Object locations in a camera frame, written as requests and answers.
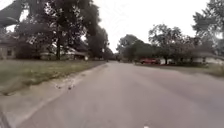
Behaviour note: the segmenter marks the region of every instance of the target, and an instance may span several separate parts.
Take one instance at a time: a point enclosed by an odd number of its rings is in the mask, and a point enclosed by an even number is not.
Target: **asphalt road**
[[[19,128],[223,128],[224,81],[109,63]]]

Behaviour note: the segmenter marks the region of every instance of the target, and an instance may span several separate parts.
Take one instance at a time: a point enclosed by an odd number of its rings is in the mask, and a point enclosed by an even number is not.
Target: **roof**
[[[21,0],[16,0],[11,5],[0,10],[0,27],[7,27],[19,22],[22,12],[21,2]]]
[[[215,55],[215,54],[209,53],[209,52],[200,52],[200,53],[197,53],[197,56],[198,57],[210,57],[210,58],[224,60],[223,56],[218,56],[218,55]]]

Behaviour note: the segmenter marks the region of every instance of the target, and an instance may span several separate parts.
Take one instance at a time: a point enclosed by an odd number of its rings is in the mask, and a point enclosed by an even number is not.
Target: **grass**
[[[0,93],[5,95],[99,64],[102,62],[0,61]]]
[[[176,70],[185,73],[201,73],[209,74],[217,77],[224,77],[224,66],[210,65],[208,67],[181,67],[181,66],[164,66],[164,65],[141,65],[152,68],[160,68],[167,70]]]

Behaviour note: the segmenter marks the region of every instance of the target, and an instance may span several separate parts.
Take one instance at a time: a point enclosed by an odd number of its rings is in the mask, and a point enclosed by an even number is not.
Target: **car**
[[[160,59],[142,59],[140,60],[141,64],[160,64]]]

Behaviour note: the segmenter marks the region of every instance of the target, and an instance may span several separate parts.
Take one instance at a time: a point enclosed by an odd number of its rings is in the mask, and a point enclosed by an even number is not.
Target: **sky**
[[[0,9],[12,1],[0,0]],[[110,48],[115,52],[119,39],[126,34],[133,34],[147,43],[148,31],[156,24],[176,26],[183,34],[194,36],[193,15],[206,8],[209,0],[94,0],[94,2],[99,6],[100,25],[106,29]]]

